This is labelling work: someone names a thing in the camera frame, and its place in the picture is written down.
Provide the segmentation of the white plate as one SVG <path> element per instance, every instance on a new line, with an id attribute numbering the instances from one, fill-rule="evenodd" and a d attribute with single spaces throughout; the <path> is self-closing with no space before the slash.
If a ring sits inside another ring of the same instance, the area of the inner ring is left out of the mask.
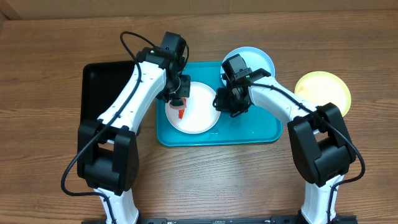
<path id="1" fill-rule="evenodd" d="M 187 134 L 200 134 L 211 129 L 219 120 L 220 112 L 213 106 L 216 92 L 210 86 L 191 82 L 190 97 L 185 101 L 187 107 L 183 112 L 172 109 L 170 103 L 165 105 L 168 121 L 177 130 Z"/>

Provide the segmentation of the yellow-green plate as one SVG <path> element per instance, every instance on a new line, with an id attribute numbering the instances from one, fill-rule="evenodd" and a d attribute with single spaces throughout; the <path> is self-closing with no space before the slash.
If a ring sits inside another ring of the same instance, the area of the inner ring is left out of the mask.
<path id="1" fill-rule="evenodd" d="M 333 103 L 344 117 L 351 107 L 351 93 L 346 83 L 330 72 L 314 71 L 304 75 L 294 93 L 319 105 Z"/>

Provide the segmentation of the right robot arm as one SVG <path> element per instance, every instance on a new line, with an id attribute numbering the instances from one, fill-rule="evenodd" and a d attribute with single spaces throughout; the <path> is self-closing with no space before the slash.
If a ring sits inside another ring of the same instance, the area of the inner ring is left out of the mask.
<path id="1" fill-rule="evenodd" d="M 288 129 L 294 164 L 306 181 L 305 200 L 297 223 L 355 223 L 335 212 L 339 186 L 356 160 L 340 110 L 333 103 L 319 106 L 284 88 L 263 68 L 253 70 L 240 54 L 221 64 L 223 88 L 216 91 L 213 106 L 232 118 L 260 107 Z"/>

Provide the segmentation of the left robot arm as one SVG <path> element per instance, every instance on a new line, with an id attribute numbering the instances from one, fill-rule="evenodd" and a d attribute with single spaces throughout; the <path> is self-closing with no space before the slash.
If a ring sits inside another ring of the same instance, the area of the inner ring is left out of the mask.
<path id="1" fill-rule="evenodd" d="M 132 186 L 139 170 L 136 136 L 154 99 L 176 110 L 186 107 L 190 76 L 184 75 L 189 46 L 179 34 L 166 32 L 159 46 L 132 56 L 131 76 L 109 108 L 95 120 L 86 119 L 78 128 L 78 152 L 64 173 L 77 166 L 77 174 L 98 196 L 106 217 L 103 223 L 137 223 Z"/>

